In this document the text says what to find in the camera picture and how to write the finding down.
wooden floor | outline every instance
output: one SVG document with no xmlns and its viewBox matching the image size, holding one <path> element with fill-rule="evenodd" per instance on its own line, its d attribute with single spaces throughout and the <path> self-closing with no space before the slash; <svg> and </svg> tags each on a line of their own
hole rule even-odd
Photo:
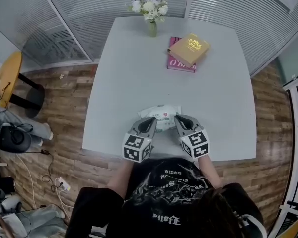
<svg viewBox="0 0 298 238">
<path fill-rule="evenodd" d="M 54 133 L 53 141 L 45 141 L 42 149 L 54 156 L 52 178 L 62 176 L 72 187 L 61 194 L 67 205 L 74 205 L 84 186 L 104 186 L 117 168 L 119 160 L 103 156 L 91 157 L 81 149 L 88 98 L 96 66 L 75 66 L 30 72 L 29 78 L 46 89 L 45 103 L 38 116 Z M 292 155 L 292 119 L 288 95 L 281 88 L 274 65 L 269 65 L 252 78 L 257 118 L 256 159 L 216 162 L 225 183 L 239 182 L 261 210 L 265 227 L 272 224 L 285 193 Z M 19 83 L 16 92 L 27 90 Z M 60 205 L 51 183 L 41 181 L 47 174 L 51 156 L 37 153 L 20 155 L 34 180 L 36 205 Z M 16 190 L 23 197 L 25 208 L 33 207 L 32 186 L 28 172 L 14 154 L 1 153 L 4 176 L 13 176 Z"/>
</svg>

book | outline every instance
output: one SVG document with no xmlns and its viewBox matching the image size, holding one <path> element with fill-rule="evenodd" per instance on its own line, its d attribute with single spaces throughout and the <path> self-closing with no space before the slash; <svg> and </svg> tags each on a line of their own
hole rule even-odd
<svg viewBox="0 0 298 238">
<path fill-rule="evenodd" d="M 169 47 L 171 47 L 173 44 L 175 44 L 179 40 L 181 40 L 180 37 L 171 37 Z M 182 71 L 189 71 L 189 72 L 195 73 L 196 65 L 194 64 L 191 68 L 188 68 L 183 63 L 181 63 L 179 60 L 174 58 L 171 54 L 168 54 L 167 68 L 175 69 L 175 70 L 182 70 Z"/>
<path fill-rule="evenodd" d="M 186 67 L 192 67 L 202 59 L 209 47 L 208 42 L 190 33 L 169 47 L 168 52 Z"/>
</svg>

wet wipes package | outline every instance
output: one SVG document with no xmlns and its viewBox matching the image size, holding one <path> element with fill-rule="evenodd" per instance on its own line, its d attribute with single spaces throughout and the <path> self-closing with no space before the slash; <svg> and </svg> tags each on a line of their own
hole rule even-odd
<svg viewBox="0 0 298 238">
<path fill-rule="evenodd" d="M 156 132 L 175 128 L 174 116 L 181 114 L 181 106 L 158 105 L 138 112 L 140 118 L 156 117 L 158 119 Z"/>
</svg>

hair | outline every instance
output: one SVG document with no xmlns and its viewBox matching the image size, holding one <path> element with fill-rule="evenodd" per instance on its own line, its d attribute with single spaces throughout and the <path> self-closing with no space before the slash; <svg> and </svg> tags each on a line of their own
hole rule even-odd
<svg viewBox="0 0 298 238">
<path fill-rule="evenodd" d="M 221 195 L 223 189 L 208 189 L 191 204 L 188 213 L 190 232 L 195 238 L 246 238 L 243 222 Z"/>
</svg>

black t-shirt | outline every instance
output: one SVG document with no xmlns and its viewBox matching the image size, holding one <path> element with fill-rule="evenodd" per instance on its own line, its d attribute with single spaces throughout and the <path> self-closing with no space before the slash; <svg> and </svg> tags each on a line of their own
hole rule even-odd
<svg viewBox="0 0 298 238">
<path fill-rule="evenodd" d="M 107 188 L 83 188 L 76 200 L 66 238 L 84 238 L 92 226 L 108 224 L 107 237 L 186 235 L 190 204 L 212 188 L 200 170 L 184 159 L 147 160 L 135 165 L 126 200 Z M 224 187 L 237 215 L 263 218 L 241 185 Z"/>
</svg>

